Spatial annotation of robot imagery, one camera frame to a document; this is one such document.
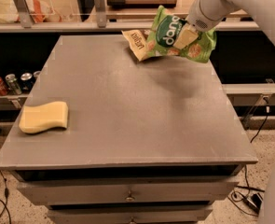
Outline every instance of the chip bag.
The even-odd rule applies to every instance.
[[[196,35],[192,32],[191,36],[187,36],[191,39],[189,42],[184,41],[186,36],[183,36],[189,30],[187,26],[189,24],[186,20],[172,15],[164,6],[159,6],[151,30],[130,30],[122,34],[139,61],[158,56],[181,56],[194,62],[207,63],[216,44],[214,29],[197,32]],[[188,45],[182,48],[182,42]]]

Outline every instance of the floor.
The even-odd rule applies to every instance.
[[[255,136],[258,128],[262,124],[264,118],[254,118],[251,122],[250,130],[247,131],[248,137],[251,139]],[[0,148],[4,143],[6,136],[10,130],[11,123],[0,123]],[[269,117],[263,129],[253,141],[252,145],[259,159],[256,165],[248,165],[248,181],[251,187],[265,189],[268,183],[270,171],[275,163],[275,118]],[[45,207],[34,206],[27,199],[23,198],[16,190],[17,181],[9,173],[4,172],[7,179],[7,187],[9,190],[7,208],[11,215],[13,224],[52,224],[53,222],[47,218],[47,209]],[[239,174],[240,185],[245,186],[244,171]],[[4,180],[0,175],[0,199],[4,200]],[[247,190],[238,189],[243,194]],[[244,211],[253,214],[245,204],[237,203]],[[4,213],[0,218],[0,223],[8,223],[8,215]],[[205,221],[199,224],[255,224],[257,217],[252,217],[242,213],[229,199],[218,201],[213,204],[213,211]]]

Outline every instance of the drawer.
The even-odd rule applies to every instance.
[[[223,200],[237,184],[236,177],[97,178],[19,183],[18,190],[35,205],[183,202]]]
[[[208,206],[170,205],[112,207],[76,210],[49,210],[48,217],[57,224],[184,224],[204,220],[211,212]]]

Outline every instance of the gray tabletop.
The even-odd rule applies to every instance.
[[[139,63],[122,35],[62,36],[25,105],[52,101],[68,128],[29,135],[18,117],[0,169],[257,162],[210,63]]]

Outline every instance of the snack bag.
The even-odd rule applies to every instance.
[[[216,44],[214,29],[194,32],[187,21],[159,6],[151,30],[130,30],[122,34],[139,61],[157,56],[181,56],[207,63]]]

